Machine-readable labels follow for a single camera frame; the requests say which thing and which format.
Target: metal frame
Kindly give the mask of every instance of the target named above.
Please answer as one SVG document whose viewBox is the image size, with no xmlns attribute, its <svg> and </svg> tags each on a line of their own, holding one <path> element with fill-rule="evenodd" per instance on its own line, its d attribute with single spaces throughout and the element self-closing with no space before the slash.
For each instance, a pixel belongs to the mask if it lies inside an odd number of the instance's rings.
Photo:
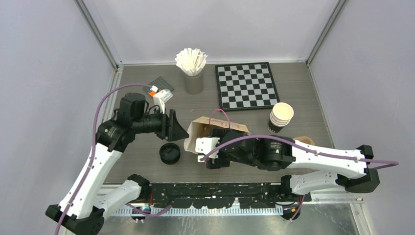
<svg viewBox="0 0 415 235">
<path fill-rule="evenodd" d="M 338 19 L 340 13 L 342 12 L 345 4 L 348 2 L 348 0 L 339 0 L 334 7 L 333 12 L 331 13 L 330 17 L 328 18 L 328 21 L 326 25 L 324 26 L 324 29 L 322 33 L 320 34 L 316 44 L 314 45 L 313 49 L 311 50 L 310 56 L 306 60 L 306 64 L 308 67 L 310 67 L 311 62 L 313 62 L 314 57 L 316 57 L 317 52 L 319 51 L 321 45 L 323 44 L 326 36 L 328 35 L 329 31 L 331 30 L 333 24 Z"/>
<path fill-rule="evenodd" d="M 268 63 L 306 63 L 307 60 L 298 59 L 298 60 L 241 60 L 241 61 L 207 61 L 207 65 L 227 65 L 227 64 L 246 64 L 246 63 L 263 63 L 267 61 Z M 143 63 L 143 64 L 124 64 L 124 66 L 147 66 L 147 65 L 176 65 L 176 62 L 165 62 L 165 63 Z"/>
<path fill-rule="evenodd" d="M 115 71 L 114 78 L 111 82 L 110 88 L 108 89 L 108 92 L 119 86 L 123 70 L 124 70 L 124 65 L 122 63 L 119 63 L 118 68 Z M 117 93 L 118 91 L 114 92 L 112 95 L 108 97 L 107 102 L 105 103 L 104 115 L 102 116 L 102 121 L 111 119 L 113 115 L 112 110 L 114 110 Z"/>
<path fill-rule="evenodd" d="M 111 65 L 116 69 L 118 67 L 118 63 L 115 60 L 113 54 L 111 53 L 110 49 L 108 48 L 107 43 L 105 42 L 104 37 L 102 36 L 101 32 L 98 29 L 94 19 L 92 18 L 91 13 L 89 12 L 84 0 L 73 0 L 75 4 L 78 6 L 79 11 L 85 18 L 88 26 L 90 27 L 93 35 L 97 39 L 99 45 L 101 46 L 102 50 L 104 51 L 105 55 L 107 56 L 108 60 L 110 61 Z"/>
<path fill-rule="evenodd" d="M 371 229 L 370 219 L 368 218 L 368 210 L 366 204 L 350 204 L 357 230 L 362 235 L 374 235 Z"/>
</svg>

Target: black cup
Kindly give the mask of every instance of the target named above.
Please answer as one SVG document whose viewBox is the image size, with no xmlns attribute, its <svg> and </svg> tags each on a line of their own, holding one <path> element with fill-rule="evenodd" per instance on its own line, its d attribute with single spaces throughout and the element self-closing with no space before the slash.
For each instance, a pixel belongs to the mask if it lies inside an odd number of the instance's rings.
<svg viewBox="0 0 415 235">
<path fill-rule="evenodd" d="M 282 130 L 284 126 L 275 126 L 271 120 L 268 121 L 268 130 L 272 133 L 278 133 Z"/>
</svg>

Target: white wall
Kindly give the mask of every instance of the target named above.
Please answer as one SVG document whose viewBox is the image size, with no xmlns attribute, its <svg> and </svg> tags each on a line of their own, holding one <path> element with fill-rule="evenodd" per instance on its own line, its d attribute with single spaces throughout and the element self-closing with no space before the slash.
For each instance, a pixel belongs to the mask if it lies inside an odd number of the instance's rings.
<svg viewBox="0 0 415 235">
<path fill-rule="evenodd" d="M 337 0 L 93 0 L 122 61 L 305 60 Z"/>
<path fill-rule="evenodd" d="M 312 63 L 337 148 L 400 162 L 364 198 L 378 234 L 414 234 L 415 1 L 349 1 Z"/>
<path fill-rule="evenodd" d="M 114 69 L 71 0 L 1 0 L 0 42 L 0 231 L 53 234 Z"/>
</svg>

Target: black lid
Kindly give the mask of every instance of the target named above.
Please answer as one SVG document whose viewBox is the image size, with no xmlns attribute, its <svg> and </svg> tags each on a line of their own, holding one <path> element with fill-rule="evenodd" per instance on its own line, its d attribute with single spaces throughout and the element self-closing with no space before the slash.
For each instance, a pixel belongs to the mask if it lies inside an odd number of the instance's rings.
<svg viewBox="0 0 415 235">
<path fill-rule="evenodd" d="M 180 148 L 175 143 L 166 143 L 159 151 L 161 161 L 172 165 L 180 159 Z"/>
</svg>

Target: brown paper bag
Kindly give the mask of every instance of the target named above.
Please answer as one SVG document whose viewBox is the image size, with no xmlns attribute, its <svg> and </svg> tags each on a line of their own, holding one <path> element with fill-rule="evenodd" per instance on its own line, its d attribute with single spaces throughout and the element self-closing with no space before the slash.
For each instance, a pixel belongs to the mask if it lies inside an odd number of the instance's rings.
<svg viewBox="0 0 415 235">
<path fill-rule="evenodd" d="M 211 118 L 210 125 L 208 117 L 200 117 L 192 121 L 189 125 L 189 128 L 187 129 L 189 138 L 184 140 L 184 150 L 197 154 L 195 151 L 196 139 L 207 137 L 213 128 L 229 129 L 228 121 Z M 231 129 L 249 133 L 247 126 L 244 124 L 231 122 Z"/>
</svg>

